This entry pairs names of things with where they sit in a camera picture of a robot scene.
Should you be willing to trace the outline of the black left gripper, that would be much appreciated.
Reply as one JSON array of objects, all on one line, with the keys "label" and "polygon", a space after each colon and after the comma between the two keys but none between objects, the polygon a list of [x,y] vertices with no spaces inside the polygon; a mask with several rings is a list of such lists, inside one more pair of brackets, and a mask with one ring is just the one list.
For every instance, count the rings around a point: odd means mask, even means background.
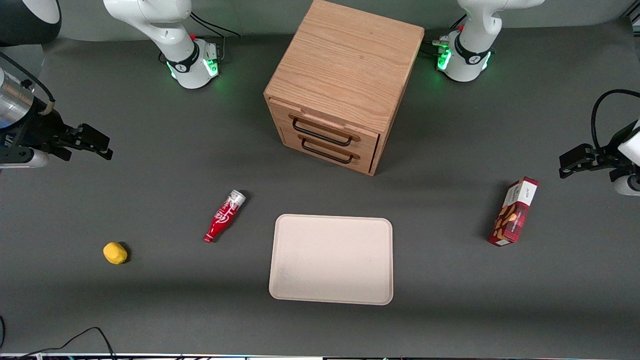
[{"label": "black left gripper", "polygon": [[[639,121],[634,120],[611,138],[610,142],[601,146],[598,142],[597,130],[593,126],[593,143],[601,160],[609,166],[626,174],[638,174],[640,162],[640,126]],[[558,175],[566,179],[572,174],[592,172],[601,169],[596,161],[594,147],[583,143],[558,157],[560,168]]]}]

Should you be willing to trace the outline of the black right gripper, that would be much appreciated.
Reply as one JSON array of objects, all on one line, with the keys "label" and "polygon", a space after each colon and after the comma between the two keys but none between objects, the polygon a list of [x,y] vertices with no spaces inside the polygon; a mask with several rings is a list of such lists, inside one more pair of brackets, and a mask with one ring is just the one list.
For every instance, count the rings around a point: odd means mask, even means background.
[{"label": "black right gripper", "polygon": [[114,151],[110,138],[91,125],[64,124],[57,111],[41,115],[29,110],[16,123],[1,129],[2,162],[47,162],[50,155],[68,162],[73,150],[92,152],[110,161]]}]

